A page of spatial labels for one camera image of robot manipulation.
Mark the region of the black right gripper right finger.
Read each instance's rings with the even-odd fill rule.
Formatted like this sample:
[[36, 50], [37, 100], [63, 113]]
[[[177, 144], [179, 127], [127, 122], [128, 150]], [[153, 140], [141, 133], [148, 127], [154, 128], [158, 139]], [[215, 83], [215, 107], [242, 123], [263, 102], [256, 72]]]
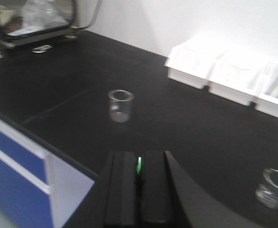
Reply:
[[143, 225], [178, 225], [167, 170], [166, 150], [146, 151], [142, 166], [141, 218]]

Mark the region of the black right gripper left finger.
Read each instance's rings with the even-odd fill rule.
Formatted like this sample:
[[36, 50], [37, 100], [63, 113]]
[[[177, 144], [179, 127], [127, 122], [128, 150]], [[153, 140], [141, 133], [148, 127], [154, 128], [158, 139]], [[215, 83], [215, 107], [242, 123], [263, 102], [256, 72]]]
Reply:
[[132, 152], [115, 152], [104, 227], [134, 228], [136, 224], [136, 159]]

